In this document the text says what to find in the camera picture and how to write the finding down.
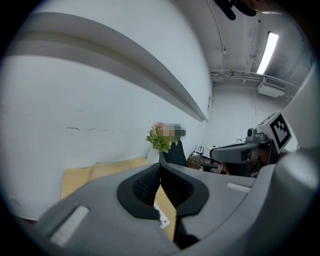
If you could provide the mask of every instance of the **black mesh grille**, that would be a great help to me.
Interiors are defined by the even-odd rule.
[[[161,172],[161,185],[172,205],[177,208],[194,192],[192,184],[172,172]]]
[[[159,178],[159,171],[155,169],[138,179],[132,186],[134,195],[147,205],[153,206],[159,188]]]

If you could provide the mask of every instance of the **ceiling pipe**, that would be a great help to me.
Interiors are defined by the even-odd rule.
[[[244,77],[248,78],[248,79],[253,79],[253,80],[258,80],[258,81],[262,81],[262,77],[254,77],[254,76],[243,76],[243,75],[238,75],[238,74],[232,74],[230,76],[230,78],[241,78],[244,79]]]
[[[237,76],[232,76],[232,77],[230,77],[230,78],[227,78],[227,79],[231,79],[231,80],[244,80],[244,78],[243,77],[237,77]],[[245,80],[247,80],[247,81],[253,81],[253,82],[261,82],[262,81],[262,79],[252,79],[252,78],[250,78],[250,77],[246,77],[245,78]]]
[[[223,69],[215,69],[215,70],[211,70],[211,72],[219,72],[219,71],[223,71]],[[266,77],[266,78],[271,78],[271,79],[274,79],[276,81],[279,81],[279,82],[282,82],[282,83],[285,83],[287,85],[290,85],[290,86],[293,86],[295,88],[300,88],[299,86],[291,83],[291,82],[288,82],[288,81],[285,81],[285,80],[282,80],[282,79],[279,79],[277,77],[274,77],[274,76],[271,76],[271,75],[267,75],[267,74],[257,74],[255,72],[251,72],[251,71],[244,71],[244,70],[235,70],[235,69],[226,69],[225,70],[226,72],[240,72],[240,73],[249,73],[249,74],[253,74],[255,76],[258,76],[258,77]]]
[[[250,89],[250,90],[256,90],[256,88],[251,87],[251,86],[243,86],[243,85],[236,85],[236,84],[216,84],[214,87],[238,87],[238,88],[245,88],[245,89]]]

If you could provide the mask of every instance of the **cable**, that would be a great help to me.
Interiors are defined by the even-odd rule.
[[[206,130],[206,134],[205,134],[205,137],[204,137],[203,145],[202,145],[202,146],[205,145],[205,142],[206,142],[206,139],[207,139],[207,136],[208,136],[208,132],[209,132],[210,124],[211,124],[211,119],[212,119],[212,108],[213,108],[213,106],[214,106],[214,104],[213,104],[213,102],[212,102],[212,105],[211,105],[211,113],[210,113],[211,117],[210,117],[210,120],[209,120],[208,129]]]
[[[225,83],[225,76],[226,76],[226,63],[225,63],[225,55],[224,55],[224,51],[226,50],[226,47],[224,45],[224,41],[222,39],[222,34],[221,34],[221,30],[220,30],[220,26],[219,26],[219,23],[218,23],[218,19],[217,19],[217,16],[215,14],[215,11],[212,7],[212,5],[210,4],[209,0],[206,0],[206,3],[209,5],[210,9],[211,9],[211,13],[215,19],[215,23],[216,23],[216,26],[218,28],[218,31],[219,31],[219,35],[220,35],[220,40],[221,40],[221,47],[222,47],[222,66],[223,66],[223,83]]]
[[[254,102],[255,116],[257,116],[257,89],[254,90]]]
[[[286,102],[291,102],[292,98],[290,98],[288,95],[284,94],[283,96],[286,97]]]
[[[257,60],[256,58],[253,58],[253,60],[254,60],[254,61],[257,61],[257,62],[259,62],[259,64],[260,64],[260,61],[259,61],[259,60]]]

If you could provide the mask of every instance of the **black chair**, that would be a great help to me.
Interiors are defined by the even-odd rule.
[[[211,160],[211,163],[199,163],[200,166],[204,167],[203,170],[205,172],[210,172],[211,168],[217,169],[217,165],[214,164],[212,159],[205,156],[203,156],[203,158]],[[175,143],[171,144],[171,149],[168,153],[160,152],[159,163],[168,163],[188,167],[188,162],[185,156],[184,148],[180,139],[178,139],[177,145]]]

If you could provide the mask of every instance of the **white wall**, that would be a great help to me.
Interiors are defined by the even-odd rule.
[[[69,52],[71,46],[60,47]],[[77,54],[113,63],[81,48]],[[136,76],[137,83],[152,83],[123,72]],[[12,212],[23,218],[37,219],[61,198],[67,168],[146,157],[150,144],[145,138],[155,122],[186,128],[186,156],[203,140],[205,122],[101,69],[54,57],[12,55],[4,59],[1,74],[1,181]]]
[[[133,40],[175,76],[209,119],[209,67],[197,35],[174,0],[51,0],[34,11],[46,12],[83,17]]]
[[[226,146],[236,142],[238,137],[246,139],[248,128],[255,127],[266,117],[287,105],[284,98],[271,98],[257,94],[257,115],[253,89],[236,86],[215,86],[211,122],[206,145]],[[285,147],[289,151],[297,148],[297,139]]]

